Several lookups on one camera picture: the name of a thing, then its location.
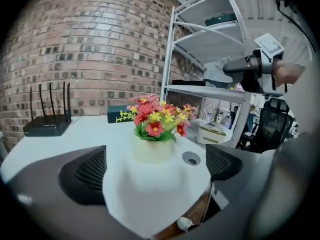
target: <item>white table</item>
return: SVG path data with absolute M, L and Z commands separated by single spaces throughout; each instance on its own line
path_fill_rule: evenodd
M 143 238 L 162 231 L 183 215 L 206 190 L 210 174 L 206 152 L 184 137 L 177 137 L 176 154 L 163 164 L 133 160 L 133 122 L 108 124 L 106 116 L 73 117 L 60 137 L 24 137 L 0 168 L 7 183 L 24 167 L 74 150 L 106 145 L 107 170 L 103 195 L 109 213 Z M 196 153 L 196 166 L 182 160 L 185 151 Z

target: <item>metal pole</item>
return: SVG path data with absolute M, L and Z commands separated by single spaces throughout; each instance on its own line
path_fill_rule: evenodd
M 238 141 L 240 140 L 241 134 L 244 130 L 249 114 L 251 95 L 251 92 L 245 92 L 244 94 L 244 100 L 241 104 L 239 116 L 235 123 L 232 138 L 228 145 L 229 148 L 235 148 L 238 144 Z
M 167 93 L 168 93 L 166 86 L 168 85 L 168 82 L 169 82 L 172 51 L 174 49 L 173 43 L 174 43 L 174 38 L 175 38 L 175 26 L 174 26 L 175 20 L 176 20 L 175 7 L 173 6 L 172 11 L 171 11 L 171 20 L 170 20 L 170 26 L 169 26 L 168 41 L 166 44 L 166 52 L 165 52 L 162 84 L 161 84 L 161 93 L 160 93 L 160 100 L 161 101 L 166 100 Z

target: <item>shelving unit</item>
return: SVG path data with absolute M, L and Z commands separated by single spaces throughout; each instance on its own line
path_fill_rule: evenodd
M 236 20 L 206 26 L 205 21 L 223 15 L 235 14 Z M 191 34 L 174 40 L 176 26 L 184 26 Z M 172 8 L 166 56 L 161 86 L 161 100 L 166 100 L 168 91 L 209 97 L 239 103 L 236 124 L 228 146 L 235 148 L 249 113 L 251 93 L 226 90 L 211 86 L 169 84 L 173 50 L 182 54 L 201 70 L 206 64 L 230 57 L 232 60 L 250 55 L 253 51 L 244 19 L 235 0 L 188 0 Z

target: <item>router antenna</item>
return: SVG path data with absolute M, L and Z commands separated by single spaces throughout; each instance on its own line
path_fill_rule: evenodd
M 63 82 L 63 112 L 66 119 L 68 119 L 67 111 L 66 111 L 66 82 Z
M 44 107 L 44 101 L 42 100 L 42 93 L 41 93 L 41 83 L 39 84 L 39 94 L 40 94 L 40 100 L 41 100 L 41 107 L 42 107 L 42 113 L 43 116 L 46 116 L 45 107 Z
M 54 108 L 54 100 L 52 99 L 52 83 L 49 84 L 49 92 L 50 92 L 52 113 L 53 113 L 53 116 L 55 117 L 56 113 L 55 113 L 55 108 Z
M 70 83 L 66 87 L 66 102 L 68 105 L 68 120 L 71 122 L 71 106 L 70 106 Z
M 34 113 L 32 110 L 32 86 L 30 86 L 30 113 L 31 113 L 31 120 L 34 120 Z

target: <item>shelf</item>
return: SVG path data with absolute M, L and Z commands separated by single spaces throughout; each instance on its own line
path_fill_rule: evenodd
M 229 0 L 201 0 L 178 12 L 177 16 L 184 22 L 205 27 L 206 20 L 233 13 Z
M 244 56 L 243 37 L 236 20 L 201 28 L 203 30 L 176 40 L 174 46 L 177 52 L 182 49 L 202 65 L 228 56 L 232 60 Z
M 166 85 L 171 92 L 183 93 L 198 97 L 208 97 L 228 102 L 241 104 L 245 98 L 245 92 L 239 90 L 229 90 L 211 86 L 194 86 L 194 85 Z

